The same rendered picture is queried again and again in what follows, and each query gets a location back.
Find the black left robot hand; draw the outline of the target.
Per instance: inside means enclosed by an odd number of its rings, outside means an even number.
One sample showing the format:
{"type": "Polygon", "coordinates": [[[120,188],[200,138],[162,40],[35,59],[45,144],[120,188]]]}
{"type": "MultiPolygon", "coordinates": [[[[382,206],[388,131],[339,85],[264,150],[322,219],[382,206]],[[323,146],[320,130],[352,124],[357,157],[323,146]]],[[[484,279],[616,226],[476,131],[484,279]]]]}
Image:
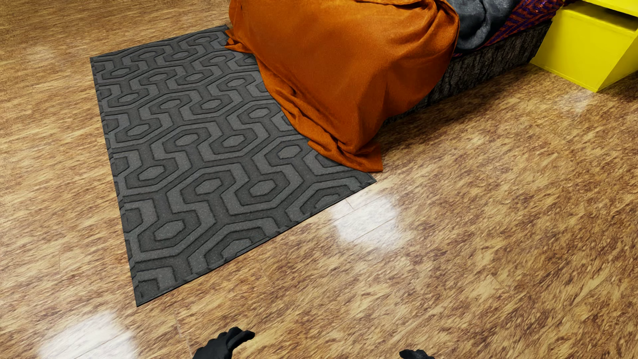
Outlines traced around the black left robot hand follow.
{"type": "Polygon", "coordinates": [[[255,335],[253,331],[232,327],[209,340],[205,346],[199,347],[192,359],[232,359],[234,350],[254,339],[255,335]]]}

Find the dark textured bed base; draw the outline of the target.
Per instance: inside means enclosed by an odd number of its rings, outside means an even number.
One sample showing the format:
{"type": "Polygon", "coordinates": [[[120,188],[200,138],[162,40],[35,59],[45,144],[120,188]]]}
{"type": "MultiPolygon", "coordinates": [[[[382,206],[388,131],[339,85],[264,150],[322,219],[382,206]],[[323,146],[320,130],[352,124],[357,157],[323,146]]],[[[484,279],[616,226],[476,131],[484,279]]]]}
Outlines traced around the dark textured bed base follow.
{"type": "Polygon", "coordinates": [[[540,48],[550,26],[551,21],[546,20],[493,45],[454,58],[443,77],[427,96],[410,110],[387,118],[383,126],[529,63],[540,48]]]}

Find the orange bed blanket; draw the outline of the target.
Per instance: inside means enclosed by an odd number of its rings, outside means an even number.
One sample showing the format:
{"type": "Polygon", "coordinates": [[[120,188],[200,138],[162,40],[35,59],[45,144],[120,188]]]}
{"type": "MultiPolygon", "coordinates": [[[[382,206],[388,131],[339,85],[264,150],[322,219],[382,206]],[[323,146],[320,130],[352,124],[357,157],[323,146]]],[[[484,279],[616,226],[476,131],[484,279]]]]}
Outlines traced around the orange bed blanket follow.
{"type": "Polygon", "coordinates": [[[383,170],[373,138],[418,104],[454,53],[445,0],[230,0],[227,48],[253,54],[269,94],[323,156],[383,170]]]}

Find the grey geometric patterned rug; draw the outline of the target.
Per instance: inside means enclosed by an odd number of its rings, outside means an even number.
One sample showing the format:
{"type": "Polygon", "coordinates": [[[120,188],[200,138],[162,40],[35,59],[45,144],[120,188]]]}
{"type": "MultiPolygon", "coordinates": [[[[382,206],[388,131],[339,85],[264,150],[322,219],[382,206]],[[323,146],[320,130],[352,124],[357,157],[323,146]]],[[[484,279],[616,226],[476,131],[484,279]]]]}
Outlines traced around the grey geometric patterned rug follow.
{"type": "Polygon", "coordinates": [[[227,29],[90,59],[137,306],[376,182],[308,145],[227,29]]]}

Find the grey crumpled blanket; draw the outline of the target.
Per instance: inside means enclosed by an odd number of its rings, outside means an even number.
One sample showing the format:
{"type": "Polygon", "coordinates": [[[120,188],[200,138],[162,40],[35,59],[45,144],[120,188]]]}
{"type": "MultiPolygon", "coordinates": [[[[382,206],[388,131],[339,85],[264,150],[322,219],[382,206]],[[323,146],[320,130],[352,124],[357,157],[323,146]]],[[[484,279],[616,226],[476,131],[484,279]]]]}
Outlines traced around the grey crumpled blanket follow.
{"type": "Polygon", "coordinates": [[[484,45],[506,23],[521,0],[446,0],[459,17],[455,53],[484,45]]]}

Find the yellow nightstand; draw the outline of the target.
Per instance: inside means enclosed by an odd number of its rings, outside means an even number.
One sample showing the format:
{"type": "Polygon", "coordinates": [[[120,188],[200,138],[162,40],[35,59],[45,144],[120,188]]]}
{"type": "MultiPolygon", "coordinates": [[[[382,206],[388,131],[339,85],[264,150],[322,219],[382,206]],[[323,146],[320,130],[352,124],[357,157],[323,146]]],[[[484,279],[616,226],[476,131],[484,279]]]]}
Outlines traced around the yellow nightstand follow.
{"type": "Polygon", "coordinates": [[[531,64],[594,93],[638,71],[638,0],[563,6],[531,64]]]}

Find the red purple woven bedspread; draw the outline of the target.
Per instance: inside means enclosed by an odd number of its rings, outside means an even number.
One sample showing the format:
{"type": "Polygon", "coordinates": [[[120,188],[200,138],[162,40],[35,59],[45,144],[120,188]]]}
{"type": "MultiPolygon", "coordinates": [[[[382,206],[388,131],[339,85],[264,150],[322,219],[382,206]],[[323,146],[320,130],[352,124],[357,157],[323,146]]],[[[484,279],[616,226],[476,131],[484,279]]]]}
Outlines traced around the red purple woven bedspread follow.
{"type": "MultiPolygon", "coordinates": [[[[470,51],[472,53],[483,47],[493,45],[523,30],[532,28],[542,22],[551,20],[557,11],[565,4],[575,0],[521,0],[516,5],[506,23],[494,34],[484,45],[470,51]]],[[[455,53],[454,57],[463,56],[468,53],[455,53]]]]}

